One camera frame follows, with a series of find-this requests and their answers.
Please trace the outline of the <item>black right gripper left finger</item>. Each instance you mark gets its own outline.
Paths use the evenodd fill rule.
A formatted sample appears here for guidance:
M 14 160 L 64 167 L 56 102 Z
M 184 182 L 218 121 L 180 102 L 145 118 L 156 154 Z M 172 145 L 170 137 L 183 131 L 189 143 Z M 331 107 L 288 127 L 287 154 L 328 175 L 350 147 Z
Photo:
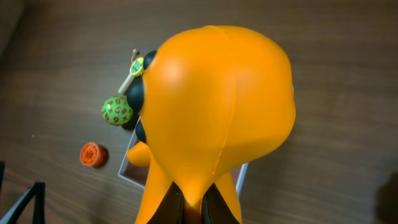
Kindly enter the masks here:
M 176 183 L 172 182 L 158 209 L 154 213 L 154 223 L 183 223 L 183 193 Z

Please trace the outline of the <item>orange round plastic toy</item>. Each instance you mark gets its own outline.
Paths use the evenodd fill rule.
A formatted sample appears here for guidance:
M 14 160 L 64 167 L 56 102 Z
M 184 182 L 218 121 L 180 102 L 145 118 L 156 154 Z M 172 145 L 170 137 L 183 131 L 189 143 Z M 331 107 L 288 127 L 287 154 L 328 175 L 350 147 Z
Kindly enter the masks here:
M 100 144 L 95 142 L 88 142 L 85 144 L 80 151 L 80 162 L 84 166 L 94 167 L 99 169 L 103 167 L 108 161 L 108 151 Z

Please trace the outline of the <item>green number ball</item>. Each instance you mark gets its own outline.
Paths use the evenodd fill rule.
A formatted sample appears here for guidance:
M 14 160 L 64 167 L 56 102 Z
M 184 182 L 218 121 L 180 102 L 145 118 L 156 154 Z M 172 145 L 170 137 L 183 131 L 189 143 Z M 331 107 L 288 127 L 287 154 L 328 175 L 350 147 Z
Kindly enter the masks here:
M 126 97 L 112 96 L 101 107 L 103 119 L 114 126 L 122 126 L 133 117 L 133 110 L 128 105 Z

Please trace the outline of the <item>orange dinosaur toy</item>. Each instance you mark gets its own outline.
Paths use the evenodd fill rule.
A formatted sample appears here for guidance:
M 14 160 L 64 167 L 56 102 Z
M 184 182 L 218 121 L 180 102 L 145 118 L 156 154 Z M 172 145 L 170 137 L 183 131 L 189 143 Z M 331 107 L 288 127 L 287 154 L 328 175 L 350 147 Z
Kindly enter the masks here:
M 241 223 L 231 171 L 277 149 L 295 122 L 288 56 L 268 37 L 236 26 L 168 39 L 145 56 L 127 102 L 139 115 L 127 158 L 149 168 L 137 223 L 154 222 L 172 182 L 183 193 L 184 223 L 203 223 L 212 184 Z

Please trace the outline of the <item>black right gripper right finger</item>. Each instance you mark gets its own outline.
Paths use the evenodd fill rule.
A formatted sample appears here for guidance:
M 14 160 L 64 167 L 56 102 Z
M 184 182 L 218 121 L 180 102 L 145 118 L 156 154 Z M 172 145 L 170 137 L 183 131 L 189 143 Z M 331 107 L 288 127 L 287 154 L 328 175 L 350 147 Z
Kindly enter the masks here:
M 203 224 L 239 224 L 215 184 L 206 191 L 202 207 Z

